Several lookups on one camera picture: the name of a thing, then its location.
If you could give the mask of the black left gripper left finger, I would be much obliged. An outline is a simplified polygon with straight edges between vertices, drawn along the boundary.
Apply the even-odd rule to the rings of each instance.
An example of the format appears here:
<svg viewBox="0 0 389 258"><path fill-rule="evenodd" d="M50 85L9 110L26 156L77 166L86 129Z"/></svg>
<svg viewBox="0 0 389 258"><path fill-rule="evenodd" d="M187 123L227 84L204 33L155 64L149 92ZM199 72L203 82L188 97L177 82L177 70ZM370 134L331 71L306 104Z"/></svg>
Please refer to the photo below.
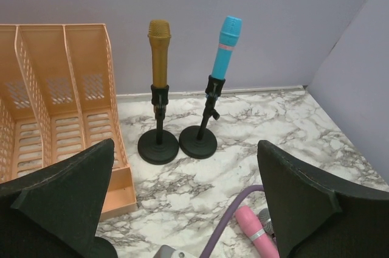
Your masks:
<svg viewBox="0 0 389 258"><path fill-rule="evenodd" d="M114 163L106 139L1 184L1 257L114 257L95 235Z"/></svg>

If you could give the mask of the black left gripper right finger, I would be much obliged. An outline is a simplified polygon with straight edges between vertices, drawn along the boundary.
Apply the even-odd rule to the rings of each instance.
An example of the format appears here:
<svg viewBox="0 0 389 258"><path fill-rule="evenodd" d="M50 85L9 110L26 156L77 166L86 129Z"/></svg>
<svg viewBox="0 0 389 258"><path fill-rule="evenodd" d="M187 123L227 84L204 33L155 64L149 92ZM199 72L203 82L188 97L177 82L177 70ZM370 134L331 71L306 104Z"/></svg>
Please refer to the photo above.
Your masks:
<svg viewBox="0 0 389 258"><path fill-rule="evenodd" d="M257 159L280 257L388 257L388 192L269 141L259 141Z"/></svg>

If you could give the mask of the black mic stand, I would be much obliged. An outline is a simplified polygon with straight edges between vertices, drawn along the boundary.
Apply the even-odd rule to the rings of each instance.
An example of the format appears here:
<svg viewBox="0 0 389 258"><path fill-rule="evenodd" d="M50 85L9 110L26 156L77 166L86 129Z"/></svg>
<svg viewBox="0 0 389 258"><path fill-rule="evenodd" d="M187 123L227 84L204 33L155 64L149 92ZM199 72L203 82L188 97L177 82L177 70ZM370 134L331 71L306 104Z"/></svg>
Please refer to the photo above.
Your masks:
<svg viewBox="0 0 389 258"><path fill-rule="evenodd" d="M163 88L151 85L151 103L154 107L156 128L141 135L137 143L140 157L147 163L158 166L173 161L179 151L179 143L175 135L164 129L168 92L168 85Z"/></svg>
<svg viewBox="0 0 389 258"><path fill-rule="evenodd" d="M215 109L216 101L221 95L221 88L225 80L218 80L211 75L208 77L208 84L205 89L206 102L200 125L192 125L179 135L179 146L189 157L194 159L206 159L211 157L218 146L216 136L207 128L211 117L218 120L220 115Z"/></svg>

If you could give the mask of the blue microphone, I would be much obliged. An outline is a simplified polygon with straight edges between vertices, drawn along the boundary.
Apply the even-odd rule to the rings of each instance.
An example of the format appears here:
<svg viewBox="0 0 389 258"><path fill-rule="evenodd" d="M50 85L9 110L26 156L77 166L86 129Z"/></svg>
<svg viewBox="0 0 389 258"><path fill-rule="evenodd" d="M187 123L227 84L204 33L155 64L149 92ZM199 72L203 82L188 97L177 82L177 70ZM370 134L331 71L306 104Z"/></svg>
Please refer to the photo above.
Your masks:
<svg viewBox="0 0 389 258"><path fill-rule="evenodd" d="M219 33L218 50L212 73L208 77L208 86L205 90L207 97L214 93L215 84L219 85L225 82L225 75L229 67L233 49L235 48L242 27L242 19L227 16L222 24Z"/></svg>

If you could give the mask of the gold microphone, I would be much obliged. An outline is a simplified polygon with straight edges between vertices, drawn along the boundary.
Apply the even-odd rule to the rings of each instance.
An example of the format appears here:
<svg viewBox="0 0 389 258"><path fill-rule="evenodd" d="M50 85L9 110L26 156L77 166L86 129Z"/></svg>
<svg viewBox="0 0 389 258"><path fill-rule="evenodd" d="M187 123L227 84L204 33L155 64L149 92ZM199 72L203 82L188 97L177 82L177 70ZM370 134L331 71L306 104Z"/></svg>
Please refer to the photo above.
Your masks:
<svg viewBox="0 0 389 258"><path fill-rule="evenodd" d="M163 19L151 20L148 38L153 69L152 104L155 109L162 109L168 103L167 67L168 47L171 39L169 22Z"/></svg>

